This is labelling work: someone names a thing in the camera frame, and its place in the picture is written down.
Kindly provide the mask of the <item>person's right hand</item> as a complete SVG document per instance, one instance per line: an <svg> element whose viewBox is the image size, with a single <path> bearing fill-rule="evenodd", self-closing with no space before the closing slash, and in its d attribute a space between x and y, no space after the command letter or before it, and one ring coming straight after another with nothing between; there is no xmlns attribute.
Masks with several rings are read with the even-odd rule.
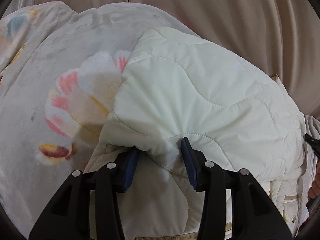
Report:
<svg viewBox="0 0 320 240"><path fill-rule="evenodd" d="M320 195L320 161L317 162L316 175L308 190L308 200L315 199Z"/></svg>

